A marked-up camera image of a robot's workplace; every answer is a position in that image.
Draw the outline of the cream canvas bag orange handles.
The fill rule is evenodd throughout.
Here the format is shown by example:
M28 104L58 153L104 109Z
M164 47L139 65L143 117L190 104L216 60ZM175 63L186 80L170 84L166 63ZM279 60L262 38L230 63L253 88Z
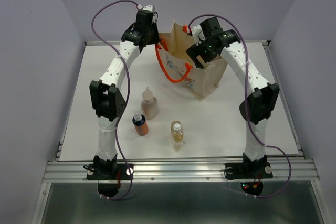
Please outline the cream canvas bag orange handles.
M186 53L194 40L185 28L173 22L170 32L159 33L161 41L155 45L155 53L168 81L186 86L196 99L202 101L219 86L227 62L218 56L214 61L204 63L203 69L197 68Z

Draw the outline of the clear amber liquid bottle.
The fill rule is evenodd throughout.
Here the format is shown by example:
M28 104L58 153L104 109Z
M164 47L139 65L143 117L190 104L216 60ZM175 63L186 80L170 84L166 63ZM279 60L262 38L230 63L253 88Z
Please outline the clear amber liquid bottle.
M171 123L172 146L175 151L179 151L183 145L183 127L180 121Z

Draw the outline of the peach conical squeeze bottle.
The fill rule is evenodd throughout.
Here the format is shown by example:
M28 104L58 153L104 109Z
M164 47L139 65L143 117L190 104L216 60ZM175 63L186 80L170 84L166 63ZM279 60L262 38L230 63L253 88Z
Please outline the peach conical squeeze bottle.
M147 120L154 119L159 113L158 100L149 87L142 93L141 110Z

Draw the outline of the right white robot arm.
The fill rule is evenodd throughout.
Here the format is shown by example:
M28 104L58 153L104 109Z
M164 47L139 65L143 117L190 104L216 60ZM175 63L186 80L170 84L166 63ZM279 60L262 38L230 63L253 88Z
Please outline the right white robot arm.
M250 60L246 42L236 26L224 31L218 15L205 14L197 26L186 25L182 30L193 37L194 44L187 55L196 67L222 57L244 87L244 100L239 106L246 122L246 146L240 163L225 163L224 176L228 180L272 178L265 152L266 126L275 108L280 88L269 82Z

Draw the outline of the orange bottle blue cap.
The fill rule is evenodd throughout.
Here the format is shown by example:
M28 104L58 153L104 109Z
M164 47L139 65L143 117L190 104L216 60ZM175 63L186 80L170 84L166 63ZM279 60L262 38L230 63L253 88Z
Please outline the orange bottle blue cap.
M145 116L143 114L136 113L132 119L132 122L139 136L145 136L148 134L149 129Z

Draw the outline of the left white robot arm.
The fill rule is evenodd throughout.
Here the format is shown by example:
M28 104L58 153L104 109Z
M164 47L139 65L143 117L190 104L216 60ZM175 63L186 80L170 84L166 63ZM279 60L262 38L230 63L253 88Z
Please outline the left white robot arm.
M135 22L121 37L117 55L98 81L89 85L92 107L98 118L98 149L90 170L106 179L117 172L115 146L117 122L123 115L127 102L120 88L128 70L143 48L160 41L156 24L157 12L153 5L138 10Z

